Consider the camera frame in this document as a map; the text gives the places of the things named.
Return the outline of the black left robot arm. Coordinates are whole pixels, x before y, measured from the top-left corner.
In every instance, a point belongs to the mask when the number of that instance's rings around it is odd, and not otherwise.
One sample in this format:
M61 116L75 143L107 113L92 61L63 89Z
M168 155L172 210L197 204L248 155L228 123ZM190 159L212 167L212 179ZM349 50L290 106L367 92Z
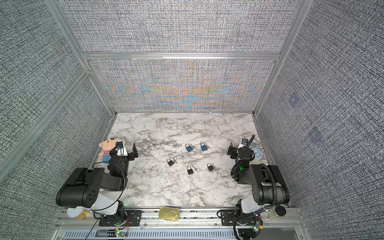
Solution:
M99 215L95 219L99 220L100 227L138 226L141 211L128 212L120 198L112 200L100 194L101 189L122 193L127 186L129 162L138 158L139 154L135 144L130 153L119 156L119 150L125 151L121 142L112 149L107 162L108 173L105 168L76 168L58 191L56 204L68 209L91 210Z

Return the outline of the black padlock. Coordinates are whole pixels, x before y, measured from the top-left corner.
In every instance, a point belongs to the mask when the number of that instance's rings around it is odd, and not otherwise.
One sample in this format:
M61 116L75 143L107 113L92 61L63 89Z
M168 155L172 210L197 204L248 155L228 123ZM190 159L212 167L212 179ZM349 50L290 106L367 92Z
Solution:
M171 167L177 163L175 158L167 160L167 164Z
M207 169L209 172L212 172L215 170L215 166L211 163L207 163Z

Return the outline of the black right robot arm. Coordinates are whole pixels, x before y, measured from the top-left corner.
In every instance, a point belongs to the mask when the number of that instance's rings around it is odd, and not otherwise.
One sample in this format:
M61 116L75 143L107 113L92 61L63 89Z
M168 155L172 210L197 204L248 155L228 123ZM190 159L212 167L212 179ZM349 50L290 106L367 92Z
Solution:
M247 214L254 215L290 201L290 193L276 165L251 164L256 158L256 153L248 144L241 144L239 147L229 146L228 153L231 159L235 160L230 176L237 184L250 185L252 193L249 197L243 198L236 204L236 218L244 224Z

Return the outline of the black padlock shackle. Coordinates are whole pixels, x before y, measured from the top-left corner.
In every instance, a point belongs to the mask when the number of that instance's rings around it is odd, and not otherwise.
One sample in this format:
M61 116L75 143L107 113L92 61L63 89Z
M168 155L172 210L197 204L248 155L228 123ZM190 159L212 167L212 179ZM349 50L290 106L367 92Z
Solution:
M187 167L187 173L188 175L192 175L194 172L198 171L198 169L194 166L188 166Z

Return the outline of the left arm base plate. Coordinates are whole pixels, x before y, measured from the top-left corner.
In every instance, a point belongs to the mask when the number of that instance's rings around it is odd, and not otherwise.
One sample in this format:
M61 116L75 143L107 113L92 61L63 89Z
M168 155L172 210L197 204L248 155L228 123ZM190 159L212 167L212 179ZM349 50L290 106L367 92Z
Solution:
M132 210L117 212L115 215L100 217L99 227L138 227L142 218L142 211Z

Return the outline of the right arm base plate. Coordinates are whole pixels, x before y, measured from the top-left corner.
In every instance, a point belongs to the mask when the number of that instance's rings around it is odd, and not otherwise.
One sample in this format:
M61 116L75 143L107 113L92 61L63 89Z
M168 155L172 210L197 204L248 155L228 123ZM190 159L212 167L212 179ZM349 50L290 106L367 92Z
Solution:
M217 216L220 218L223 226L232 226L235 222L237 212L235 210L219 210ZM260 220L259 215L253 214L252 216L244 217L237 221L237 226L251 226L255 225L256 221Z

